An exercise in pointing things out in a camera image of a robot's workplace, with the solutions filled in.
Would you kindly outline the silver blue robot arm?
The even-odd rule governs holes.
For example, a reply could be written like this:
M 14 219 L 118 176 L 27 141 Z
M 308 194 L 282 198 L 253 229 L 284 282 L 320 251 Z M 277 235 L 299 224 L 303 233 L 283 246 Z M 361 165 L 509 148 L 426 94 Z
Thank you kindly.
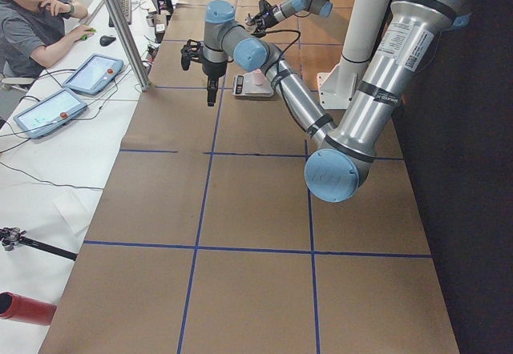
M 340 61 L 319 74 L 318 96 L 263 35 L 298 12 L 329 16 L 330 0 L 262 3 L 259 14 L 245 23 L 236 21 L 229 2 L 211 1 L 205 10 L 204 39 L 186 46 L 182 60 L 201 64 L 209 105 L 216 101 L 229 60 L 246 71 L 261 71 L 318 146 L 304 169 L 309 190 L 326 202 L 341 202 L 365 182 L 376 157 L 375 143 L 434 38 L 468 23 L 469 1 L 355 0 Z
M 268 0 L 260 0 L 258 6 L 257 14 L 248 14 L 244 19 L 245 25 L 253 28 L 252 34 L 258 38 L 265 36 L 267 29 L 297 13 L 306 12 L 306 16 L 314 14 L 327 18 L 333 9 L 330 0 L 284 0 L 275 5 L 271 5 Z

